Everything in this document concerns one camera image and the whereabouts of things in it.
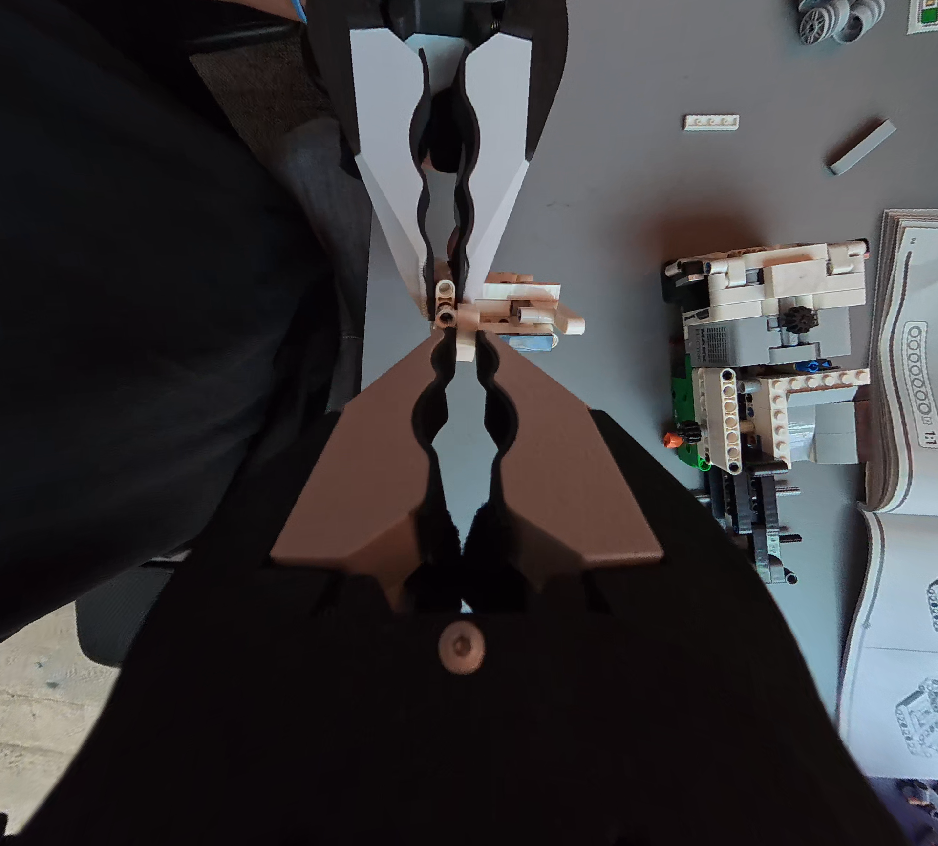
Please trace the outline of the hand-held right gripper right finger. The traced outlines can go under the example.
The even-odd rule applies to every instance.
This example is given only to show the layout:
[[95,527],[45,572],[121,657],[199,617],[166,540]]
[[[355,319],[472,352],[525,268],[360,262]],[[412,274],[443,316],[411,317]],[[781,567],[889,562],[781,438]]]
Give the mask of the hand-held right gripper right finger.
[[664,550],[585,402],[498,338],[476,334],[488,498],[467,536],[467,604],[523,611],[556,579],[658,564]]

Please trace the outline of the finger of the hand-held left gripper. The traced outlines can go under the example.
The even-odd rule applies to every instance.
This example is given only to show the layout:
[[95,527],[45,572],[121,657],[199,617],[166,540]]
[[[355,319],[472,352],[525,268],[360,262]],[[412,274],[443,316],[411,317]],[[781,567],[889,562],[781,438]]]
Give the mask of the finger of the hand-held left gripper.
[[493,37],[465,53],[456,74],[465,158],[455,189],[458,293],[481,293],[529,167],[532,43]]
[[358,172],[408,294],[427,311],[428,183],[417,153],[428,113],[427,62],[386,28],[351,29],[349,43]]

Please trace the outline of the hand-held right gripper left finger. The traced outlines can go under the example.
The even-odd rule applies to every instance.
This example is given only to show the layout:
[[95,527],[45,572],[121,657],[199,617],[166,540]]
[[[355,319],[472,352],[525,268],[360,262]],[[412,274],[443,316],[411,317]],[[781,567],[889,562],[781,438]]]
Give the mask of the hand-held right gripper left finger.
[[394,609],[459,606],[460,539],[433,445],[448,421],[455,336],[434,330],[346,404],[274,563],[369,576]]

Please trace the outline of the small white lego subassembly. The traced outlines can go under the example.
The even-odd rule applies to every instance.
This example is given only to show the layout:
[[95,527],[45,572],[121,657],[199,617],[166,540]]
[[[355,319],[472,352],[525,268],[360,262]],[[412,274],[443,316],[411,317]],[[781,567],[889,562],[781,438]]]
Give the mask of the small white lego subassembly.
[[560,292],[560,284],[534,281],[530,275],[491,273],[479,298],[459,303],[454,282],[440,279],[430,322],[456,331],[459,362],[474,361],[478,332],[520,353],[550,352],[560,337],[583,335],[586,327],[584,318],[561,302]]

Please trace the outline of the partly built lego truck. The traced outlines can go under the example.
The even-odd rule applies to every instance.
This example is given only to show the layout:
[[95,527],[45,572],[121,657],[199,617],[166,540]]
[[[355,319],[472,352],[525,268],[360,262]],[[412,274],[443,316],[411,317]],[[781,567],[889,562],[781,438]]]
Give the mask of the partly built lego truck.
[[663,299],[673,425],[663,445],[703,479],[709,507],[763,582],[795,584],[781,547],[797,543],[779,499],[792,465],[861,465],[869,456],[869,367],[852,353],[850,311],[866,305],[866,239],[757,246],[678,258]]

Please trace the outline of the open lego instruction booklet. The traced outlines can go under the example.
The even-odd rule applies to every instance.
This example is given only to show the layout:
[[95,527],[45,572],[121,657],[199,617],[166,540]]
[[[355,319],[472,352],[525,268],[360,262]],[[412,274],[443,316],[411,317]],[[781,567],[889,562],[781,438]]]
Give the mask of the open lego instruction booklet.
[[937,212],[886,210],[871,338],[865,580],[840,736],[875,778],[937,777]]

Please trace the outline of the grey lego tile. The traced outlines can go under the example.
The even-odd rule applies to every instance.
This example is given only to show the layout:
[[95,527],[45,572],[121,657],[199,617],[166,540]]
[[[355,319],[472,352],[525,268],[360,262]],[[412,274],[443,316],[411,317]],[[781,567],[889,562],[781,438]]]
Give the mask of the grey lego tile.
[[844,149],[838,158],[830,161],[827,171],[831,175],[840,176],[851,171],[859,162],[865,160],[876,148],[881,146],[896,131],[891,120],[884,120],[857,137],[854,142]]

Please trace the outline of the person's grey pants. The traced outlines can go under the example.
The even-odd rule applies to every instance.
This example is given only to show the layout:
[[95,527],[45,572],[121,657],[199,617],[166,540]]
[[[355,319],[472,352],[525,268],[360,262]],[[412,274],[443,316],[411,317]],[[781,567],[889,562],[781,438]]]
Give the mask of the person's grey pants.
[[299,202],[331,264],[339,308],[339,350],[327,409],[360,392],[366,329],[372,205],[363,181],[342,167],[337,120],[292,129],[275,152],[277,176]]

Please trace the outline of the person's black shirt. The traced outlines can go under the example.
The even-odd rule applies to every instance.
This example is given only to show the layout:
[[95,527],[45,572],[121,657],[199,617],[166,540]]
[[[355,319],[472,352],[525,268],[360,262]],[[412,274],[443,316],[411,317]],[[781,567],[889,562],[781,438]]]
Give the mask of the person's black shirt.
[[2,0],[2,640],[193,541],[329,402],[331,264],[181,46],[218,3]]

